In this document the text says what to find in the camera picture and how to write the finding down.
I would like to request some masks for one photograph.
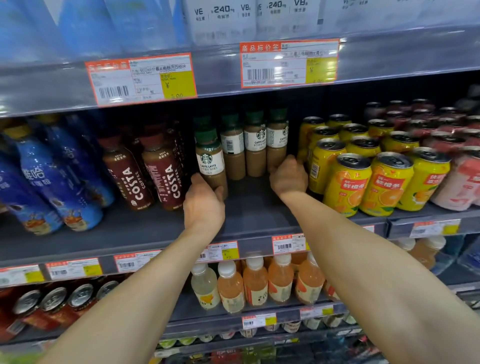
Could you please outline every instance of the barcode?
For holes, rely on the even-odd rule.
[[[119,263],[120,268],[132,268],[135,266],[134,262],[128,262],[128,263]]]
[[[273,68],[255,68],[247,70],[247,77],[249,80],[273,80],[275,70]]]
[[[320,168],[316,165],[316,164],[312,164],[312,170],[310,171],[310,175],[313,177],[313,178],[317,178],[318,177],[318,170]]]
[[[284,250],[284,249],[291,249],[292,248],[292,244],[291,243],[287,243],[287,244],[280,244],[278,246],[279,250]]]
[[[112,98],[120,96],[129,96],[128,86],[99,87],[101,98]]]
[[[22,321],[16,320],[13,324],[7,327],[7,332],[10,332],[12,335],[17,335],[24,329],[24,327],[25,324]]]
[[[53,276],[64,276],[65,274],[67,274],[67,270],[66,269],[63,269],[63,270],[53,270],[51,271],[51,274]]]

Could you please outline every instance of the orange juice can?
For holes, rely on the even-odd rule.
[[[413,162],[400,153],[382,152],[373,160],[372,172],[360,210],[372,216],[390,216],[413,177]]]
[[[342,142],[348,142],[354,136],[368,136],[368,128],[362,124],[345,124],[338,132]]]
[[[420,138],[408,132],[391,132],[382,139],[380,146],[384,152],[405,153],[420,146]]]
[[[308,146],[310,144],[310,136],[317,126],[325,126],[325,122],[318,116],[307,116],[303,118],[299,131],[299,147],[297,160],[305,162],[308,155]]]
[[[374,158],[381,152],[378,140],[369,136],[354,136],[347,143],[347,152],[356,153],[367,158]]]
[[[352,119],[345,114],[333,114],[330,115],[327,121],[327,126],[331,128],[341,128],[346,124],[350,124]]]
[[[329,126],[317,126],[312,130],[306,159],[307,170],[310,170],[310,168],[312,167],[312,152],[315,149],[317,142],[325,138],[333,138],[339,140],[338,129],[330,128]]]
[[[368,120],[368,134],[372,138],[382,139],[394,130],[395,124],[384,119]]]
[[[328,173],[323,203],[349,218],[358,206],[372,175],[370,160],[360,154],[340,154]]]
[[[330,165],[336,156],[346,153],[345,143],[333,138],[317,142],[312,152],[312,167],[308,175],[308,188],[316,194],[324,194]]]
[[[451,157],[426,146],[414,148],[407,155],[413,161],[413,178],[396,207],[419,211],[450,171]]]

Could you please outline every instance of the forearm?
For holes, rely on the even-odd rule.
[[[467,335],[478,337],[478,317],[408,253],[305,193],[282,200],[341,300],[392,363],[447,363],[459,335],[459,350],[476,350]]]
[[[215,234],[185,230],[71,326],[41,363],[147,363],[195,261]]]

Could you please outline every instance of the hand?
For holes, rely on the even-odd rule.
[[[288,192],[305,192],[308,186],[308,175],[303,165],[289,155],[278,169],[271,169],[270,185],[278,197]]]
[[[185,195],[183,212],[185,229],[199,228],[218,233],[225,221],[225,204],[222,198],[223,187],[215,192],[199,173],[192,176],[192,185]]]

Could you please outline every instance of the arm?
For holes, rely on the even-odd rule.
[[[416,259],[305,193],[293,156],[270,176],[327,280],[392,364],[478,362],[480,318]]]
[[[193,175],[183,233],[75,322],[39,363],[147,363],[192,266],[225,220],[221,196],[221,187],[214,193]]]

